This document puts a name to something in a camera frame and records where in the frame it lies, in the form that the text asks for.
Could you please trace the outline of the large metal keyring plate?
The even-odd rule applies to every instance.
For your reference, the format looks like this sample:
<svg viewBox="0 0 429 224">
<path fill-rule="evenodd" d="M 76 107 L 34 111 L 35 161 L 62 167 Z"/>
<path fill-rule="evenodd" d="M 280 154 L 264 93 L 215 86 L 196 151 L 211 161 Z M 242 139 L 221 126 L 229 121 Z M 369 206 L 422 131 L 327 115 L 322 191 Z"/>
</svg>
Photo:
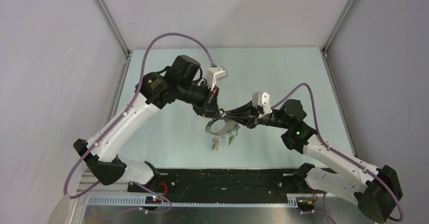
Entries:
<svg viewBox="0 0 429 224">
<path fill-rule="evenodd" d="M 212 120 L 206 125 L 205 133 L 212 136 L 212 142 L 214 139 L 218 139 L 220 141 L 220 145 L 221 143 L 226 143 L 228 145 L 228 137 L 229 135 L 234 134 L 236 124 L 238 123 L 228 119 Z"/>
</svg>

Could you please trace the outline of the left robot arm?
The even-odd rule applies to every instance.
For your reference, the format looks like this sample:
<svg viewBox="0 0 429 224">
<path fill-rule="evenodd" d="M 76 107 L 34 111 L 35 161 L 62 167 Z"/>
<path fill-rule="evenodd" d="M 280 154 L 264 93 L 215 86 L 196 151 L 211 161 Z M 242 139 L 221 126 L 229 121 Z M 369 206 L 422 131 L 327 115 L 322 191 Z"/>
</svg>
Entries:
<svg viewBox="0 0 429 224">
<path fill-rule="evenodd" d="M 176 100 L 192 105 L 201 117 L 219 119 L 216 83 L 228 76 L 227 69 L 210 67 L 206 78 L 195 79 L 200 71 L 195 59 L 177 56 L 171 66 L 144 75 L 129 102 L 99 133 L 87 141 L 76 140 L 74 149 L 99 183 L 108 186 L 124 180 L 138 182 L 148 192 L 159 188 L 160 178 L 151 163 L 120 159 L 118 151 L 146 120 Z"/>
</svg>

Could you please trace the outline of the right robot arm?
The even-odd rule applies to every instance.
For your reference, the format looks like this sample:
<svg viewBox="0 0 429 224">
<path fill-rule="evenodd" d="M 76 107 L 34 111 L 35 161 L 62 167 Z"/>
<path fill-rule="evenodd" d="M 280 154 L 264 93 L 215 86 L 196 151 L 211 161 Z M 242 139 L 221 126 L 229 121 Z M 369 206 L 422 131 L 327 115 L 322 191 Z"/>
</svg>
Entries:
<svg viewBox="0 0 429 224">
<path fill-rule="evenodd" d="M 343 198 L 375 223 L 385 223 L 403 192 L 397 172 L 390 166 L 377 167 L 353 155 L 346 154 L 323 141 L 320 133 L 304 121 L 306 112 L 299 100 L 289 99 L 264 116 L 251 102 L 228 111 L 224 118 L 255 128 L 265 125 L 286 129 L 281 139 L 290 150 L 323 163 L 330 172 L 304 163 L 295 172 L 294 186 L 302 193 L 309 189 L 321 190 Z"/>
</svg>

